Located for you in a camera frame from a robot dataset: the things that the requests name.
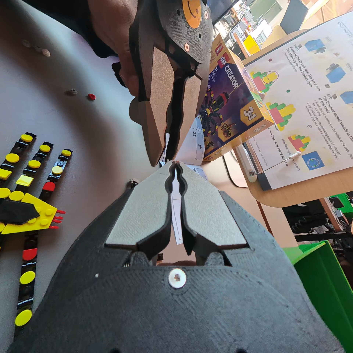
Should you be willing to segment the green plastic bin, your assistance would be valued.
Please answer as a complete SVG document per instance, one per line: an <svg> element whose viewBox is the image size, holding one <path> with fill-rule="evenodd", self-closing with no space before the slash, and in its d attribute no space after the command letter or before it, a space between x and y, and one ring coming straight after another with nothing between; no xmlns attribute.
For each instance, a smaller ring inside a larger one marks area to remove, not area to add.
<svg viewBox="0 0 353 353"><path fill-rule="evenodd" d="M316 311L345 352L353 352L353 292L329 243L283 248Z"/></svg>

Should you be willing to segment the yellow toy brick set box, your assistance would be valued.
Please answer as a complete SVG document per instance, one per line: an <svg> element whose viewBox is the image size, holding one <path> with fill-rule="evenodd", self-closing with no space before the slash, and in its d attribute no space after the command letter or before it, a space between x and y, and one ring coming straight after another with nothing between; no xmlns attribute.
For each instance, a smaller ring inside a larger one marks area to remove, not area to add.
<svg viewBox="0 0 353 353"><path fill-rule="evenodd" d="M220 34L212 42L207 90L198 115L204 132L203 161L214 161L274 125L242 60Z"/></svg>

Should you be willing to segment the printed instruction sheet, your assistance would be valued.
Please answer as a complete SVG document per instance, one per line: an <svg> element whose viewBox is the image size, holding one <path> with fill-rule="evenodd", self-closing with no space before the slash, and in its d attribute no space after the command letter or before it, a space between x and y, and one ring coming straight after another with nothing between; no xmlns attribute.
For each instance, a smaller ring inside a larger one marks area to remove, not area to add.
<svg viewBox="0 0 353 353"><path fill-rule="evenodd" d="M353 14L320 24L245 66L274 125L249 140L274 190L353 165Z"/></svg>

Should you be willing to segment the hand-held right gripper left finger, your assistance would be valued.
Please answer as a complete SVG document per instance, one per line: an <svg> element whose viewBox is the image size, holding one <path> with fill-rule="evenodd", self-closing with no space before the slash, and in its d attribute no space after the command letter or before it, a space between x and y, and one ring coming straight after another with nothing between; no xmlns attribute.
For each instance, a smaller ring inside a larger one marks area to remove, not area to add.
<svg viewBox="0 0 353 353"><path fill-rule="evenodd" d="M166 248L170 242L175 168L175 162L169 161L134 187L106 246L143 252L148 260Z"/></svg>

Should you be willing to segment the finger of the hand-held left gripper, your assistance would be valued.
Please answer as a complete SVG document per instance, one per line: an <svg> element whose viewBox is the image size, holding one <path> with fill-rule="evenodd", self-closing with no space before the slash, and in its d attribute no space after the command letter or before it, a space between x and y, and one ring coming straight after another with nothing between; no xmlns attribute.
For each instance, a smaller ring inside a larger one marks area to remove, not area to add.
<svg viewBox="0 0 353 353"><path fill-rule="evenodd" d="M133 99L130 103L131 120L142 127L146 152L151 166L155 167L165 149L167 110L172 100L174 70L168 56L153 48L151 67L151 93L147 101Z"/></svg>
<svg viewBox="0 0 353 353"><path fill-rule="evenodd" d="M166 161L174 160L183 144L204 99L208 74L203 78L178 67L174 71L172 99L167 108L169 141L165 147Z"/></svg>

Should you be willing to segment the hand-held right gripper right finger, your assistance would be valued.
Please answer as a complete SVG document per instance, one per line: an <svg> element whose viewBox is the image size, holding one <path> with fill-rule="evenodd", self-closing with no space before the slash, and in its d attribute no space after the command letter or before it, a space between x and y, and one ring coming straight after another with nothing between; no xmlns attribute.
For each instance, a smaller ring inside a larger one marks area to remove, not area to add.
<svg viewBox="0 0 353 353"><path fill-rule="evenodd" d="M176 163L181 195L183 245L196 263L204 264L213 252L246 249L247 241L220 191L182 162Z"/></svg>

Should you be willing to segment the white instruction booklet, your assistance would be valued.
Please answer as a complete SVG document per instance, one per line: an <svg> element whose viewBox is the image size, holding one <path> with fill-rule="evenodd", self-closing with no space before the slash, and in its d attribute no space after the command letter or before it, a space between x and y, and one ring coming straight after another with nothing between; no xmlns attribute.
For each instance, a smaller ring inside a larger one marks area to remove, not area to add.
<svg viewBox="0 0 353 353"><path fill-rule="evenodd" d="M176 159L186 164L190 169L207 180L208 178L201 167L204 151L202 124L200 118L196 117L177 153ZM177 175L175 175L172 192L172 225L177 245L183 244L180 210L181 195L179 192L179 181Z"/></svg>

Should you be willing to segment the person's left forearm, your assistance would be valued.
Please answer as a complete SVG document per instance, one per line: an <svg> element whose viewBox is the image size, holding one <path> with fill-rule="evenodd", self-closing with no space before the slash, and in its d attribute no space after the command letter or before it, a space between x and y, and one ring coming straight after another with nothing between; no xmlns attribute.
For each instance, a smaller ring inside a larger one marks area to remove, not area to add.
<svg viewBox="0 0 353 353"><path fill-rule="evenodd" d="M87 0L24 0L24 2L81 35L98 57L118 57L95 34Z"/></svg>

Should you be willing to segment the white board holder post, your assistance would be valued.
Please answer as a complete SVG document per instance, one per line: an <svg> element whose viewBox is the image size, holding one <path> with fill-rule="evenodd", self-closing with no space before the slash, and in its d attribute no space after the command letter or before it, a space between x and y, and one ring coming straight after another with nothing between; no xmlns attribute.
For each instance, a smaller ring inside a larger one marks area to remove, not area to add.
<svg viewBox="0 0 353 353"><path fill-rule="evenodd" d="M251 159L251 156L244 144L235 148L237 160L242 168L245 179L250 183L255 183L258 179L258 169Z"/></svg>

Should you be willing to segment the yellow black brick spider model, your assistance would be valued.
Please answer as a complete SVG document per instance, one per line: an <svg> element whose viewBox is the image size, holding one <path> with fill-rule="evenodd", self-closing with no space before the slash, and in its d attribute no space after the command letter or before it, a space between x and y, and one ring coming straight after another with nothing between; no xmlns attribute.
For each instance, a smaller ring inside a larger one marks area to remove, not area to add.
<svg viewBox="0 0 353 353"><path fill-rule="evenodd" d="M49 204L64 168L73 151L63 149L52 167L38 197L29 193L35 176L50 155L54 145L43 142L15 183L15 189L7 187L16 165L33 145L37 136L26 132L15 142L0 168L0 233L1 248L8 236L24 234L22 264L19 278L18 302L14 323L14 338L33 315L33 299L36 278L38 234L46 229L58 229L65 211Z"/></svg>

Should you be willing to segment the wooden board stand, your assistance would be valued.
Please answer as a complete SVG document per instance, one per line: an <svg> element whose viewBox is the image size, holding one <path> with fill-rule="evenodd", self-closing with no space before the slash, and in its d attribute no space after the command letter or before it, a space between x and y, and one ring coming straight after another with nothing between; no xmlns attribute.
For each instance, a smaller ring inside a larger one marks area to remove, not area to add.
<svg viewBox="0 0 353 353"><path fill-rule="evenodd" d="M254 155L253 148L248 145L245 145L245 147L255 166L258 169L262 169L257 157ZM232 150L232 155L238 163L235 149ZM352 166L343 170L336 168L332 173L325 174L324 176L303 180L298 183L291 183L288 186L267 191L263 190L259 180L255 183L250 183L245 179L245 176L244 179L249 188L249 192L258 202L267 206L280 208L289 206L295 202L312 201L314 199L330 196L334 193L350 191L353 187L352 172Z"/></svg>

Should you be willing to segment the person's left hand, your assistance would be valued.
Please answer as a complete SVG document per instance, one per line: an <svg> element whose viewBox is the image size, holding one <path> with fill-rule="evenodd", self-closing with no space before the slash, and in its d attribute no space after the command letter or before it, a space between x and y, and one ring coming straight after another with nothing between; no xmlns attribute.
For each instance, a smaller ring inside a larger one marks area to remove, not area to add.
<svg viewBox="0 0 353 353"><path fill-rule="evenodd" d="M94 31L118 55L120 77L133 96L138 96L139 80L130 53L129 29L137 5L137 0L88 0Z"/></svg>

